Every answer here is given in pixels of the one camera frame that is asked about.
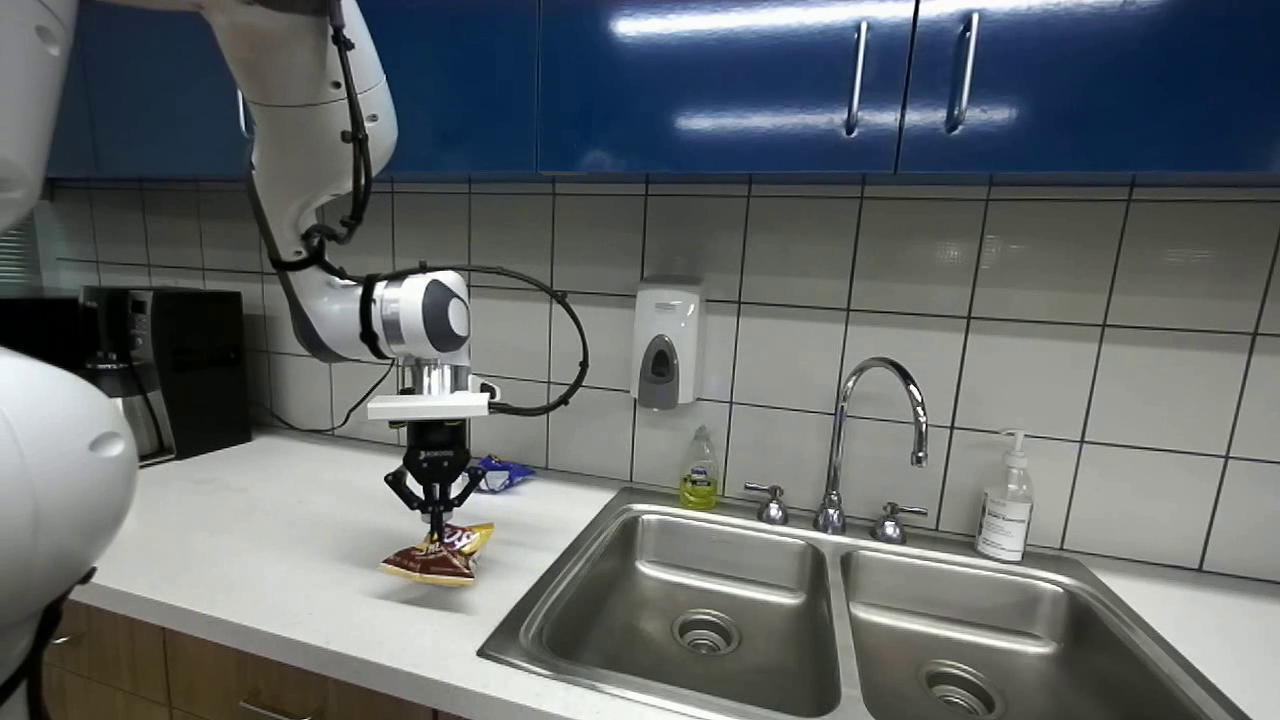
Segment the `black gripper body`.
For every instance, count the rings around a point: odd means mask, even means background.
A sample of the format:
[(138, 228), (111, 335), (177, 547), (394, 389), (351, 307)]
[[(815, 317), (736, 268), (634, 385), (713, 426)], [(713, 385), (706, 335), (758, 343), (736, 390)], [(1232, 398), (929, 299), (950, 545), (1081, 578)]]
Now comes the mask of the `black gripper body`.
[(404, 466), (446, 497), (470, 488), (472, 447), (466, 419), (416, 419), (409, 426)]

